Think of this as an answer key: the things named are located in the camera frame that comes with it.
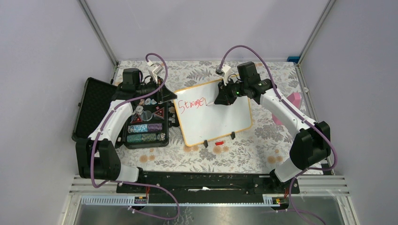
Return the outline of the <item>yellow framed whiteboard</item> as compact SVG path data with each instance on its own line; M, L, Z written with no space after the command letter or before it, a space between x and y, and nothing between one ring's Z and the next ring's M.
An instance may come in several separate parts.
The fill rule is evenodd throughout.
M239 97L232 105L210 105L221 79L175 91L174 106L184 143L191 147L252 126L250 99Z

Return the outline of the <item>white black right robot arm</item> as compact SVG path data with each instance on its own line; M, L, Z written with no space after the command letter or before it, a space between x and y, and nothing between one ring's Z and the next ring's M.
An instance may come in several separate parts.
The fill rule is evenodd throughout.
M216 105L232 105L238 97L248 97L272 112L293 137L289 158L270 172L269 187L275 193L283 192L288 181L331 154L330 127L317 123L302 113L278 92L270 79L262 80L253 62L238 65L238 79L231 78L231 68L216 70L223 80L218 83Z

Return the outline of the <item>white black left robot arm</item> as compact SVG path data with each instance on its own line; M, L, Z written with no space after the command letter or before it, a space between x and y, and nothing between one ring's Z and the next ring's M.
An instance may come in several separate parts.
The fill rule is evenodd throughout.
M133 192L143 191L143 170L122 164L116 149L168 145L168 109L176 98L157 68L149 75L138 68L123 70L122 82L105 97L85 89L77 118L85 134L73 134L80 177L127 182Z

